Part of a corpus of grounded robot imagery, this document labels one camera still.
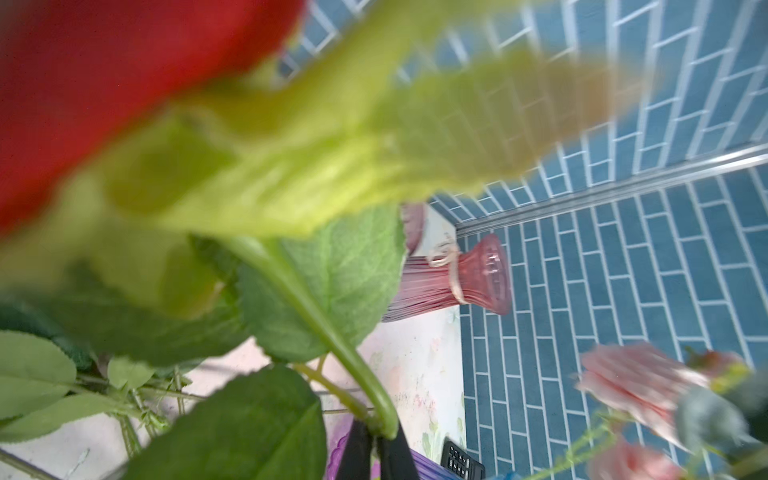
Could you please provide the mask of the pink carnation spray stem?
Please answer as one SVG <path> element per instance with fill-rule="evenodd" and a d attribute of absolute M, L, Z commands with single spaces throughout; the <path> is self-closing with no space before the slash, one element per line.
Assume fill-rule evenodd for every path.
<path fill-rule="evenodd" d="M 549 469 L 579 465 L 590 479 L 695 479 L 707 454 L 719 479 L 767 476 L 767 371 L 730 352 L 687 362 L 651 344 L 598 345 L 583 355 L 578 390 L 603 404 L 595 424 Z"/>

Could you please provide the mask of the red rose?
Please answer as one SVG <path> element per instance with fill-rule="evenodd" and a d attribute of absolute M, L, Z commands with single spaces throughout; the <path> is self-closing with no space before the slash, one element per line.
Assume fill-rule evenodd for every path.
<path fill-rule="evenodd" d="M 518 179 L 627 107 L 639 69 L 515 42 L 398 73 L 522 1 L 374 1 L 278 77 L 303 1 L 1 6 L 1 307 L 157 366 L 255 336 L 334 353 L 396 432 L 355 349 L 394 297 L 402 203 Z"/>

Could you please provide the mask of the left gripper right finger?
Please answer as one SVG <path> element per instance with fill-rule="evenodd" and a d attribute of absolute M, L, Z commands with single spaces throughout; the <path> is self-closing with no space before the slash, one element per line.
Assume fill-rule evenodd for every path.
<path fill-rule="evenodd" d="M 419 480 L 416 463 L 402 428 L 394 439 L 378 438 L 376 449 L 381 480 Z"/>

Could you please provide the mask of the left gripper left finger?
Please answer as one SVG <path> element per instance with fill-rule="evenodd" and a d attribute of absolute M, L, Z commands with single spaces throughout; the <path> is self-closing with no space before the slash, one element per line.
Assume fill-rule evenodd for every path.
<path fill-rule="evenodd" d="M 338 462 L 336 480 L 369 480 L 371 478 L 371 455 L 373 437 L 367 426 L 354 420 L 345 448 Z"/>

